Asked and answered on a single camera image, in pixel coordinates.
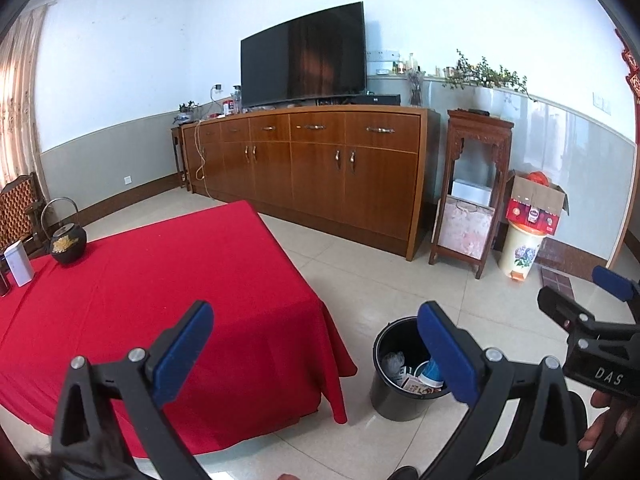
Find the person's right hand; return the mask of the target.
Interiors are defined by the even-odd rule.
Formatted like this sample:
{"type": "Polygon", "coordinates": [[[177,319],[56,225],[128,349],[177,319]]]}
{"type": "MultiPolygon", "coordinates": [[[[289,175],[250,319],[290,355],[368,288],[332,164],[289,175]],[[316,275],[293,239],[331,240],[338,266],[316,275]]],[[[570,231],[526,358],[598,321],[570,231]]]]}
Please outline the person's right hand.
{"type": "MultiPolygon", "coordinates": [[[[614,410],[611,406],[612,396],[608,393],[596,390],[590,398],[590,404],[593,408],[606,408],[606,411],[599,414],[594,422],[585,431],[584,435],[578,442],[578,448],[582,452],[593,450],[598,444],[605,426],[610,419],[613,418],[614,410]]],[[[639,403],[632,404],[625,408],[618,416],[616,420],[614,431],[617,437],[620,437],[625,431],[631,419],[634,418],[634,413],[637,411],[639,403]]]]}

